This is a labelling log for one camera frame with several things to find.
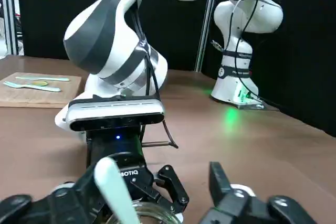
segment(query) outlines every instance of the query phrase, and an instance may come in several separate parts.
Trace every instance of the cable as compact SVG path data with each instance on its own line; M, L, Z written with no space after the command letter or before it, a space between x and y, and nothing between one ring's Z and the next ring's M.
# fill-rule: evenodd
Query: cable
M244 86L244 87L245 87L251 94L255 95L257 98L259 98L259 99L261 99L261 100L263 100L263 101L265 101L265 102L267 102L267 103L269 103L269 104L275 105L275 106L277 106L277 107L286 108L285 106L283 106L283 105L281 105L281 104L272 102L272 101L270 101L270 100L268 100L268 99L266 99L266 98L261 97L260 95L258 95L258 94L256 94L256 93L254 93L253 91L251 91L251 89L250 89L249 87L246 86L246 84L243 82L243 80L241 79L241 77L240 77L240 75L239 75L239 71L238 71L238 67L237 67L237 55L238 55L237 53L238 53L239 43L240 43L240 41L242 40L242 35L243 35L243 33L246 31L246 29L247 29L249 23L251 22L251 20L252 20L252 18L253 18L253 16L254 16L254 13L256 12L256 9L257 9L257 6L258 6L258 2L259 2L259 0L256 0L256 3L255 3L255 5L254 5L254 8L253 8L252 13L251 13L251 15L250 15L250 18L248 19L248 21L247 21L245 27L242 29L241 34L240 34L240 37L239 37L239 39L238 39L237 46L236 46L236 50L235 50L235 53L236 53L236 54L235 54L235 56L234 56L234 59L235 59L235 70L236 70L236 73L237 73L237 76L238 76L240 82L242 83L242 85L243 85L243 86ZM231 32L231 28L232 28L233 14L234 14L234 12L232 12L231 17L230 17L230 27L229 27L230 32Z
M151 59L150 59L150 52L149 52L149 44L147 43L147 39L146 36L142 30L141 27L141 23L140 23L140 18L139 18L139 11L138 8L135 7L135 9L132 12L132 19L134 22L134 26L135 26L135 31L139 37L140 40L145 41L145 45L147 48L145 48L146 50L146 54L145 54L145 59L146 59L146 68L147 68L147 77L146 77L146 95L149 95L149 89L150 89L150 83L151 83L151 76L153 77L153 81L154 81L154 86L155 86L155 94L156 97L159 101L161 101L160 98L160 92L159 92L159 85L157 83L157 79L156 79L156 74L155 74L155 70L154 67L152 65ZM171 135L167 123L165 120L162 121L163 127L166 131L166 134L170 140L169 145L178 149L178 145L175 143L173 136ZM142 141L143 137L144 137L144 132L145 132L145 125L142 126L141 128L141 133L140 133L140 140Z
M144 40L145 38L142 37L144 35L144 33L142 31L142 27L139 25L140 20L138 19L137 15L136 15L136 11L137 11L137 9L135 9L132 12L132 21L134 23L135 32L139 36L139 39ZM150 82L151 82L151 73L149 71L147 71L146 72L146 93L145 93L145 95L149 95ZM145 135L145 130L146 130L146 125L141 126L141 132L140 132L140 142L141 143L142 143L143 137Z

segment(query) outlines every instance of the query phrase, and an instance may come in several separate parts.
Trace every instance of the white spoon handle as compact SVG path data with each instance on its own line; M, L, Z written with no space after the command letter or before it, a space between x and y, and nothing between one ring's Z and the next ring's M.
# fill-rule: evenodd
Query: white spoon handle
M96 164L95 182L107 205L122 224L140 224L132 199L117 164L104 157Z

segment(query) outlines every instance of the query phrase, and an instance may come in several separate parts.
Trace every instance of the table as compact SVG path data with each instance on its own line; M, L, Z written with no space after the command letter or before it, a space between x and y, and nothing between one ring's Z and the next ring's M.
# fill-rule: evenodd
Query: table
M30 57L0 60L0 78L13 72L87 74L71 62ZM149 168L171 164L191 202L185 223L197 223L212 206L208 166L219 161L233 184L263 200L286 195L318 223L335 223L336 141L276 111L239 111L209 98L214 80L195 72L169 72L162 90L166 121L180 148L145 149ZM54 124L57 109L0 108L0 198L29 193L35 199L85 171L86 147ZM166 141L161 124L145 141Z

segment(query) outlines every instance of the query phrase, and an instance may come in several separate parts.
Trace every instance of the light blue fork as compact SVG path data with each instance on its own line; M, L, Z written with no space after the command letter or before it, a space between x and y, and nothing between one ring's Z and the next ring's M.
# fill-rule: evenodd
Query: light blue fork
M49 91L49 92L60 92L61 91L61 89L59 88L41 87L41 86L28 85L28 84L21 85L21 84L12 83L9 81L5 81L3 82L3 84L11 88L14 88L14 89L28 88L28 89L44 90L44 91Z

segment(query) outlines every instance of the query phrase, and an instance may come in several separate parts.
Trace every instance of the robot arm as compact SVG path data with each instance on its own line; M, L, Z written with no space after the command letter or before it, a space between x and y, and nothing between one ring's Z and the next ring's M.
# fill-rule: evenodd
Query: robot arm
M240 40L243 28L250 19L255 5L257 5L255 12L246 27L246 31L263 34L272 33L278 29L283 19L282 8L272 0L242 0L241 2L239 0L229 0L219 3L214 12L215 24L221 30L227 47L223 53L222 64L212 97L239 108L263 108L261 101L247 95L249 90L258 94L258 87L251 80L249 73L253 49L246 41Z
M97 0L69 25L64 37L69 59L90 73L81 98L92 98L94 94L100 97L145 95L145 45L124 20L126 11L136 1ZM151 46L149 53L160 87L166 77L167 62ZM151 79L150 94L154 93ZM67 108L55 118L56 124L65 130L69 129L64 121Z

